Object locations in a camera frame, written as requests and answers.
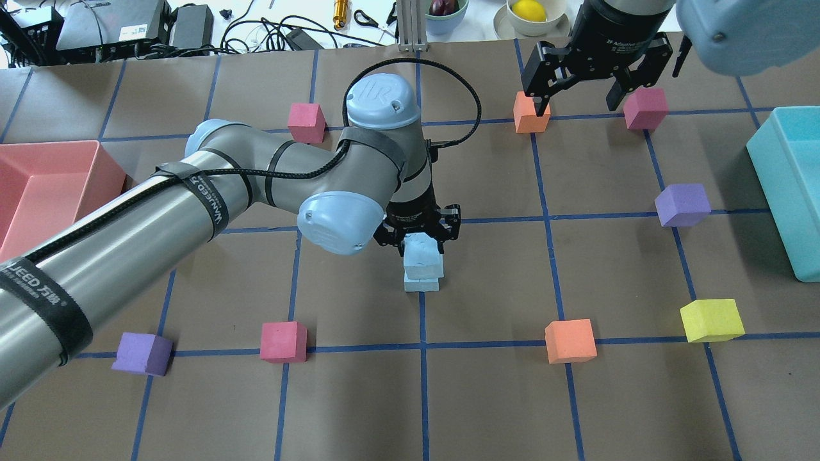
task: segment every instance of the robotic arm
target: robotic arm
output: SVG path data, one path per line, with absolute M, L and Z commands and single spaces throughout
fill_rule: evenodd
M 658 32 L 675 0 L 585 0 L 564 48 L 541 41 L 522 74 L 524 92 L 542 116 L 559 91 L 584 80 L 615 82 L 610 111 L 639 86 L 652 86 L 672 57 Z M 810 0 L 678 0 L 686 36 L 674 75 L 694 44 L 701 61 L 724 75 L 752 75 L 783 66 L 820 44 L 817 3 Z
M 219 234 L 254 202 L 298 214 L 304 236 L 360 252 L 374 232 L 458 237 L 458 205 L 435 203 L 420 109 L 397 75 L 348 92 L 352 126 L 335 153 L 240 123 L 202 123 L 185 159 L 23 258 L 0 264 L 0 408 L 90 344 L 146 286 Z M 391 234 L 383 226 L 395 228 Z

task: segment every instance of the light blue joint cap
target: light blue joint cap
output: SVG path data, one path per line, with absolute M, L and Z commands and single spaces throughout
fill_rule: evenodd
M 335 190 L 308 197 L 299 207 L 296 224 L 314 244 L 336 254 L 356 254 L 367 246 L 385 210 L 375 200 Z
M 393 130 L 421 118 L 410 84 L 396 74 L 369 75 L 350 89 L 348 119 L 371 130 Z
M 227 121 L 227 120 L 220 120 L 218 118 L 212 118 L 211 120 L 205 120 L 204 122 L 200 123 L 197 126 L 197 129 L 194 133 L 188 137 L 188 142 L 185 143 L 185 156 L 188 157 L 199 150 L 202 147 L 203 142 L 205 139 L 211 135 L 216 130 L 228 125 L 245 125 L 244 123 L 240 123 L 238 121 Z

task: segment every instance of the pink bin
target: pink bin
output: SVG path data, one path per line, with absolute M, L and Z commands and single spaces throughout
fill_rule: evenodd
M 0 262 L 110 202 L 124 184 L 98 141 L 0 145 Z

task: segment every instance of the plate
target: plate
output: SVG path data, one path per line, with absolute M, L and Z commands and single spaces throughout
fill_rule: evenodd
M 570 29 L 572 25 L 569 23 L 569 18 L 567 14 L 564 13 L 561 15 L 561 19 L 558 20 L 558 23 L 555 25 L 555 28 L 550 30 L 544 35 L 524 35 L 519 34 L 513 29 L 513 25 L 510 24 L 510 21 L 507 21 L 507 6 L 504 5 L 503 7 L 499 8 L 498 12 L 495 13 L 495 18 L 493 19 L 493 26 L 495 28 L 495 34 L 498 36 L 499 39 L 502 40 L 511 40 L 511 39 L 545 39 L 547 37 L 568 37 Z

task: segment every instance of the bowl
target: bowl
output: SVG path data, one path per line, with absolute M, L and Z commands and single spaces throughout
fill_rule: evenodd
M 567 0 L 535 0 L 547 11 L 546 21 L 527 21 L 513 13 L 513 5 L 519 0 L 507 0 L 507 18 L 512 24 L 512 28 L 519 34 L 544 35 L 554 29 L 567 10 Z
M 432 3 L 433 0 L 426 2 L 427 9 L 425 9 L 425 11 L 430 10 L 430 5 Z M 425 13 L 425 16 L 427 17 L 427 32 L 433 35 L 443 35 L 452 32 L 453 29 L 455 29 L 456 26 L 461 24 L 461 21 L 463 21 L 464 13 L 467 11 L 467 6 L 469 4 L 470 0 L 458 0 L 458 5 L 460 8 L 452 15 L 432 16 Z

